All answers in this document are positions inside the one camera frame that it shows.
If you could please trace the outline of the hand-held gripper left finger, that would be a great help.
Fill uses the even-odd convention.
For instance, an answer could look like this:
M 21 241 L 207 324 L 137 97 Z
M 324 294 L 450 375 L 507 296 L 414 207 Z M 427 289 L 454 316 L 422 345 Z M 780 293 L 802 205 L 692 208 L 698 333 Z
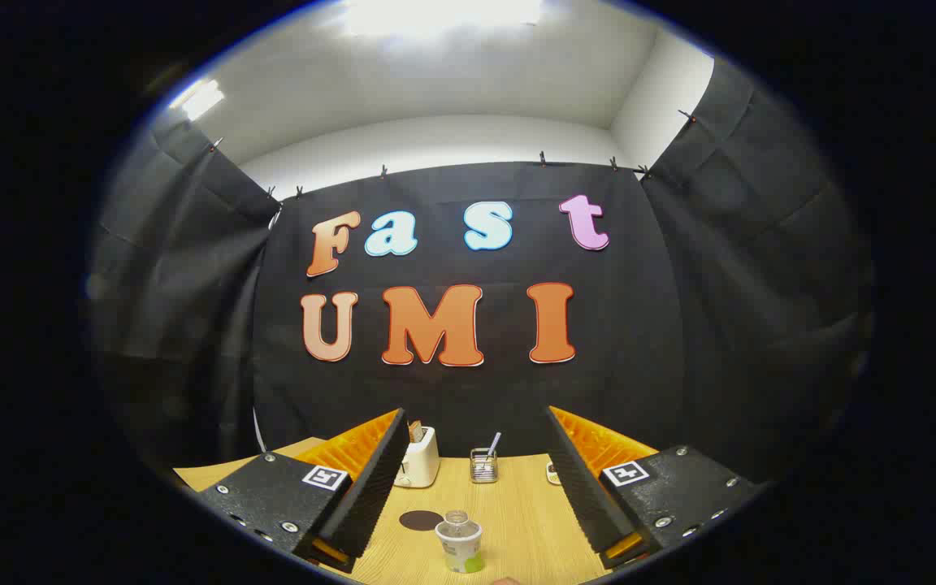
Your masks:
M 194 495 L 282 554 L 350 573 L 393 489 L 410 437 L 405 409 L 294 457 L 266 452 Z

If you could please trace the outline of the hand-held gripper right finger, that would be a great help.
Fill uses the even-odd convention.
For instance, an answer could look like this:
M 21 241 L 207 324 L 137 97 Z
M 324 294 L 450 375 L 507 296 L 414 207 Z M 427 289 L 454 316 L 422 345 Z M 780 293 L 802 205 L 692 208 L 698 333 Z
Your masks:
M 765 491 L 681 444 L 656 449 L 550 405 L 548 455 L 606 570 L 697 540 Z

